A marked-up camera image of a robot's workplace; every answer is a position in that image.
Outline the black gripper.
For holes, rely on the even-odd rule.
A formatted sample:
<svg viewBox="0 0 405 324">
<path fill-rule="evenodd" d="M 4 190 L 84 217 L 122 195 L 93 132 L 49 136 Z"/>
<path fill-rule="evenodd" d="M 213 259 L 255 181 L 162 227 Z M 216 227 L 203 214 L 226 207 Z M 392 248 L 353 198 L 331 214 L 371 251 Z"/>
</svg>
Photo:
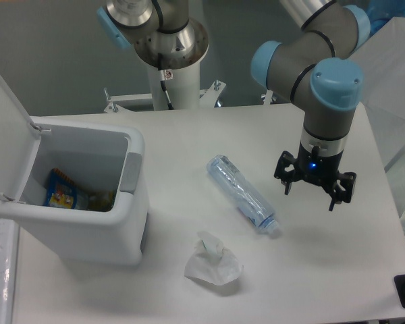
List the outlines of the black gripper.
<svg viewBox="0 0 405 324">
<path fill-rule="evenodd" d="M 301 180 L 322 188 L 332 188 L 329 211 L 333 211 L 335 205 L 350 203 L 354 194 L 356 173 L 338 171 L 343 153 L 327 157 L 314 155 L 300 143 L 297 158 L 288 151 L 282 152 L 274 178 L 285 186 L 285 195 L 290 193 L 294 182 Z"/>
</svg>

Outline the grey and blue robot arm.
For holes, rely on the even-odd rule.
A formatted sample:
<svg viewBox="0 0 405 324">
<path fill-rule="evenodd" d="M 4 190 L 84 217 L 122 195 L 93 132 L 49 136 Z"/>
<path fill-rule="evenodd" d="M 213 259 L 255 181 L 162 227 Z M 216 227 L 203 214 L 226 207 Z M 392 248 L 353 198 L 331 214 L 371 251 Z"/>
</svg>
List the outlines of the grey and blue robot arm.
<svg viewBox="0 0 405 324">
<path fill-rule="evenodd" d="M 289 45 L 265 42 L 250 64 L 257 83 L 304 112 L 298 154 L 283 152 L 274 176 L 286 190 L 304 181 L 324 189 L 333 205 L 349 203 L 356 174 L 341 173 L 339 165 L 364 78 L 349 57 L 368 39 L 369 19 L 337 1 L 284 1 L 283 7 L 302 36 Z M 187 1 L 108 1 L 97 17 L 117 47 L 133 47 L 147 65 L 155 109 L 198 107 L 199 78 L 182 74 L 199 66 L 209 40 Z"/>
</svg>

